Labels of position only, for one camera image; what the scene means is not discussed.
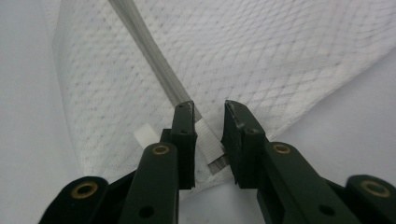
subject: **white surface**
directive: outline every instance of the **white surface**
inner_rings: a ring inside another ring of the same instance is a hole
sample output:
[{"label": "white surface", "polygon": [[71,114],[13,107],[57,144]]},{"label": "white surface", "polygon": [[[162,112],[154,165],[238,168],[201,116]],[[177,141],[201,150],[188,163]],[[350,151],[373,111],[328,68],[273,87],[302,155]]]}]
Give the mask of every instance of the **white surface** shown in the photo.
[{"label": "white surface", "polygon": [[[374,175],[396,186],[396,49],[314,106],[276,141],[294,145],[325,178],[342,186]],[[263,223],[256,190],[233,181],[180,204],[180,224]]]},{"label": "white surface", "polygon": [[[40,5],[2,1],[0,16],[0,217],[2,223],[35,223],[83,170],[66,128],[51,30]],[[395,60],[393,51],[279,140],[297,146],[321,175],[340,184],[349,175],[369,174],[396,185]],[[260,223],[261,218],[254,190],[239,191],[231,183],[180,205],[180,223]]]},{"label": "white surface", "polygon": [[36,223],[82,176],[41,7],[0,2],[0,222]]}]

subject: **white tape strip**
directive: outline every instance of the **white tape strip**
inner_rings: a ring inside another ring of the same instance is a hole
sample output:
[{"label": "white tape strip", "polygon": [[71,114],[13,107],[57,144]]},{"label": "white tape strip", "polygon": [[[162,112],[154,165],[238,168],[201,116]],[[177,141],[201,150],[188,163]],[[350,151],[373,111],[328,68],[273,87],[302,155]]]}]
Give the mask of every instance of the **white tape strip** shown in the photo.
[{"label": "white tape strip", "polygon": [[160,141],[158,134],[156,134],[147,123],[134,132],[134,138],[136,138],[137,142],[143,149]]},{"label": "white tape strip", "polygon": [[213,134],[203,119],[195,123],[195,131],[198,134],[196,146],[204,154],[207,164],[224,154],[220,140]]}]

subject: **white mesh fabric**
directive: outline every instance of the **white mesh fabric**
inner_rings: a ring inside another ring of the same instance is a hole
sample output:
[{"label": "white mesh fabric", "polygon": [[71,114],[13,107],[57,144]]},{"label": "white mesh fabric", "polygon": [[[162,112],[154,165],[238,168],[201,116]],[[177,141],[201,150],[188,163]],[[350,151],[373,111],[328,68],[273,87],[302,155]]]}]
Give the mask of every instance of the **white mesh fabric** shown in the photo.
[{"label": "white mesh fabric", "polygon": [[269,138],[396,43],[396,2],[135,1],[203,118],[246,104]]},{"label": "white mesh fabric", "polygon": [[[74,150],[85,175],[113,181],[138,164],[134,131],[160,134],[173,107],[107,0],[58,3],[43,0]],[[246,104],[274,138],[396,42],[393,1],[135,3],[218,137],[224,100]],[[228,168],[210,177],[202,157],[199,184],[221,182]]]},{"label": "white mesh fabric", "polygon": [[134,132],[147,123],[161,135],[174,110],[134,40],[107,1],[63,1],[53,48],[84,174],[131,172],[143,150]]}]

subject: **brass screw insert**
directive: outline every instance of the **brass screw insert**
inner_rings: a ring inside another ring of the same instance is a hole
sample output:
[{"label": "brass screw insert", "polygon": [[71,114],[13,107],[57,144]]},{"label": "brass screw insert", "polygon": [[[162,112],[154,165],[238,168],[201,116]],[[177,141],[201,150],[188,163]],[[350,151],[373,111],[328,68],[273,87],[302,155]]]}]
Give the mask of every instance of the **brass screw insert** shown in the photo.
[{"label": "brass screw insert", "polygon": [[75,186],[71,195],[75,199],[85,199],[92,196],[98,190],[98,185],[93,181],[82,182]]},{"label": "brass screw insert", "polygon": [[361,187],[367,192],[381,198],[390,197],[390,191],[383,185],[374,182],[373,180],[361,181]]},{"label": "brass screw insert", "polygon": [[169,147],[166,146],[156,146],[152,149],[154,155],[163,155],[169,152]]},{"label": "brass screw insert", "polygon": [[285,145],[274,145],[273,149],[277,152],[277,153],[281,153],[281,154],[288,154],[291,152],[290,148],[285,146]]}]

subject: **screw hole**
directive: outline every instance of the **screw hole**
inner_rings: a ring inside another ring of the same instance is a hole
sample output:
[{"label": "screw hole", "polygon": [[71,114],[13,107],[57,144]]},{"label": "screw hole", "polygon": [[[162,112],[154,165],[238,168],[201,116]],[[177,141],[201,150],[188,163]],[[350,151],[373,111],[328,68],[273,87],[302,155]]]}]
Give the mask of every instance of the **screw hole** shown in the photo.
[{"label": "screw hole", "polygon": [[273,149],[277,152],[277,153],[281,153],[281,154],[288,154],[290,153],[290,148],[284,145],[274,145]]},{"label": "screw hole", "polygon": [[329,205],[321,204],[319,206],[319,211],[329,217],[333,217],[335,215],[334,209],[332,209]]},{"label": "screw hole", "polygon": [[79,188],[79,189],[77,190],[77,193],[79,193],[79,194],[85,194],[85,193],[90,192],[91,190],[92,190],[92,186],[82,186],[81,188]]},{"label": "screw hole", "polygon": [[139,216],[142,218],[149,218],[154,215],[154,208],[151,206],[142,207],[139,211]]},{"label": "screw hole", "polygon": [[388,198],[390,196],[390,191],[385,186],[380,185],[372,180],[362,181],[361,187],[377,197]]},{"label": "screw hole", "polygon": [[163,155],[169,152],[169,147],[166,146],[157,146],[154,149],[152,149],[152,153],[154,155]]},{"label": "screw hole", "polygon": [[93,181],[80,183],[72,189],[71,195],[75,199],[85,199],[98,190],[98,185]]}]

